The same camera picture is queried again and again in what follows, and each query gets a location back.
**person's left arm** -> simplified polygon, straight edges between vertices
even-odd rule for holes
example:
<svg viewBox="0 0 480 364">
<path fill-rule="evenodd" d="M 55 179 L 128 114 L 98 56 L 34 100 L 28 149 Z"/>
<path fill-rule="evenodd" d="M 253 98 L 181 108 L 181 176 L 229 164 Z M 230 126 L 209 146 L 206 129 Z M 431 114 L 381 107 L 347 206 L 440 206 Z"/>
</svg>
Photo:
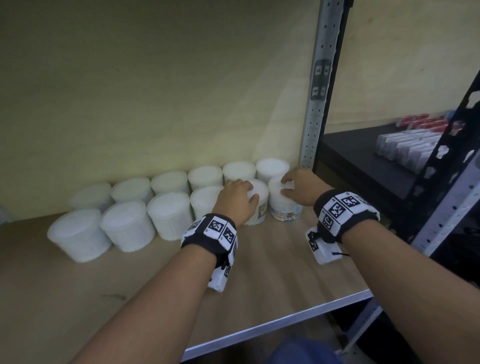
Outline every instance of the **person's left arm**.
<svg viewBox="0 0 480 364">
<path fill-rule="evenodd" d="M 212 212 L 238 226 L 255 212 L 249 182 L 227 181 Z M 214 254 L 196 245 L 181 249 L 82 348 L 72 364 L 180 362 L 193 330 L 203 294 L 217 263 Z"/>
</svg>

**white lid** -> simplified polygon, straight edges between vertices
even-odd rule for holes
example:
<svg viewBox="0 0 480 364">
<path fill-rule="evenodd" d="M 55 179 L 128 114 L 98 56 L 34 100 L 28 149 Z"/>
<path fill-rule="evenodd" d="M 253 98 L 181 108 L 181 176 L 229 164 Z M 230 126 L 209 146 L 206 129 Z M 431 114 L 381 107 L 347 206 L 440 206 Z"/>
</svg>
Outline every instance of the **white lid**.
<svg viewBox="0 0 480 364">
<path fill-rule="evenodd" d="M 223 186 L 207 186 L 193 191 L 190 196 L 190 203 L 194 208 L 210 208 L 215 205 L 216 198 Z"/>
<path fill-rule="evenodd" d="M 146 177 L 130 178 L 113 186 L 110 195 L 117 202 L 141 199 L 150 189 L 150 180 Z"/>
<path fill-rule="evenodd" d="M 223 171 L 218 166 L 198 167 L 188 172 L 190 183 L 203 184 L 221 178 Z"/>
<path fill-rule="evenodd" d="M 190 207 L 190 198 L 185 192 L 170 192 L 154 197 L 148 204 L 148 214 L 155 218 L 170 218 Z"/>
<path fill-rule="evenodd" d="M 93 207 L 103 203 L 110 195 L 112 186 L 108 182 L 85 187 L 74 194 L 68 204 L 74 208 Z"/>
<path fill-rule="evenodd" d="M 55 243 L 72 238 L 98 225 L 101 219 L 100 210 L 86 208 L 71 211 L 57 219 L 48 229 L 47 237 Z"/>
<path fill-rule="evenodd" d="M 264 158 L 257 162 L 257 170 L 268 176 L 276 176 L 285 174 L 290 169 L 290 165 L 286 160 L 277 158 Z"/>
<path fill-rule="evenodd" d="M 255 176 L 255 171 L 255 165 L 247 161 L 231 162 L 223 166 L 223 174 L 234 181 L 246 175 Z"/>
<path fill-rule="evenodd" d="M 272 177 L 272 179 L 268 182 L 268 191 L 270 194 L 274 195 L 275 198 L 280 200 L 285 199 L 286 201 L 291 201 L 289 198 L 283 196 L 280 191 L 284 188 L 290 188 L 292 190 L 295 189 L 295 183 L 293 181 L 287 182 L 283 184 L 280 182 L 283 178 L 283 175 Z"/>
<path fill-rule="evenodd" d="M 254 194 L 258 194 L 260 201 L 265 200 L 268 197 L 268 187 L 261 180 L 249 180 L 253 185 L 253 190 L 248 191 L 247 196 L 251 198 Z"/>
<path fill-rule="evenodd" d="M 140 200 L 120 202 L 111 206 L 103 214 L 100 226 L 104 230 L 122 230 L 146 214 L 145 202 Z"/>
<path fill-rule="evenodd" d="M 187 182 L 187 173 L 182 170 L 172 170 L 155 176 L 152 179 L 154 191 L 173 191 Z"/>
</svg>

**plastic tub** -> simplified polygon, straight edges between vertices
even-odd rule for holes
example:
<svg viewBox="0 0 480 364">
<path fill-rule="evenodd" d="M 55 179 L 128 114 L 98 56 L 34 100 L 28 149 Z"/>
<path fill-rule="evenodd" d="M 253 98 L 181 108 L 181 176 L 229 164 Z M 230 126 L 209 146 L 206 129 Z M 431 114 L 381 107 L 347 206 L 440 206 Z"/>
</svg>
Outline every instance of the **plastic tub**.
<svg viewBox="0 0 480 364">
<path fill-rule="evenodd" d="M 223 172 L 217 166 L 195 168 L 188 173 L 192 191 L 205 186 L 223 186 Z"/>
<path fill-rule="evenodd" d="M 116 202 L 142 200 L 147 205 L 154 197 L 150 180 L 146 177 L 130 178 L 113 186 L 110 195 Z"/>
<path fill-rule="evenodd" d="M 50 226 L 47 237 L 75 262 L 88 262 L 101 256 L 112 245 L 100 229 L 101 218 L 97 208 L 71 211 Z"/>
<path fill-rule="evenodd" d="M 113 205 L 103 214 L 100 227 L 126 253 L 142 249 L 155 236 L 145 203 L 140 200 Z"/>
<path fill-rule="evenodd" d="M 190 198 L 185 192 L 170 192 L 154 197 L 148 204 L 148 215 L 165 240 L 178 240 L 193 224 Z"/>
<path fill-rule="evenodd" d="M 257 168 L 255 165 L 247 161 L 231 162 L 223 166 L 223 176 L 225 181 L 236 181 L 238 179 L 244 181 L 253 180 L 256 172 Z"/>
<path fill-rule="evenodd" d="M 280 221 L 293 221 L 301 215 L 302 206 L 286 198 L 280 191 L 284 188 L 295 189 L 294 182 L 282 184 L 283 175 L 272 177 L 268 183 L 268 210 L 274 218 Z"/>
<path fill-rule="evenodd" d="M 196 220 L 212 212 L 216 198 L 221 190 L 223 190 L 222 186 L 207 186 L 192 192 L 190 203 L 192 204 Z"/>
<path fill-rule="evenodd" d="M 264 183 L 270 181 L 274 176 L 282 176 L 288 172 L 290 165 L 286 160 L 276 158 L 265 158 L 257 162 L 257 179 Z"/>
<path fill-rule="evenodd" d="M 152 179 L 152 189 L 155 194 L 183 191 L 190 194 L 188 176 L 182 170 L 172 170 L 155 176 Z"/>
<path fill-rule="evenodd" d="M 257 209 L 255 210 L 255 214 L 245 223 L 245 225 L 257 225 L 265 220 L 268 203 L 268 187 L 261 180 L 250 180 L 250 183 L 253 184 L 253 190 L 248 191 L 248 198 L 251 198 L 254 194 L 258 194 L 260 200 Z"/>
<path fill-rule="evenodd" d="M 112 186 L 108 182 L 93 184 L 74 194 L 68 200 L 68 204 L 76 209 L 98 208 L 100 212 L 104 212 L 115 203 L 110 196 L 111 189 Z"/>
</svg>

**black shelf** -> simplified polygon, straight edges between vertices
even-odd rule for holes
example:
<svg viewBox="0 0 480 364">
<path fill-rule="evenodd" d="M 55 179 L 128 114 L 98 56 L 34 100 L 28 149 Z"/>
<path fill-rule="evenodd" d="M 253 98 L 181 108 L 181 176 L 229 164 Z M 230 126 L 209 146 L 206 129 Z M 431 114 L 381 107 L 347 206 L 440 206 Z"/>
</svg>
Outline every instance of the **black shelf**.
<svg viewBox="0 0 480 364">
<path fill-rule="evenodd" d="M 415 174 L 374 153 L 377 137 L 401 131 L 395 125 L 323 135 L 318 160 L 363 195 L 388 218 L 405 211 Z"/>
</svg>

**blue pants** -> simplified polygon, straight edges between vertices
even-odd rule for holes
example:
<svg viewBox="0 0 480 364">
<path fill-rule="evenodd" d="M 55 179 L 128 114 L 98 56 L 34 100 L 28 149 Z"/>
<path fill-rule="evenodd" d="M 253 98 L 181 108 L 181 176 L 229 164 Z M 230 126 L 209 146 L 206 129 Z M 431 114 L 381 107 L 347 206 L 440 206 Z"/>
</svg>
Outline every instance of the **blue pants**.
<svg viewBox="0 0 480 364">
<path fill-rule="evenodd" d="M 338 356 L 325 344 L 307 338 L 281 343 L 267 364 L 342 364 Z"/>
</svg>

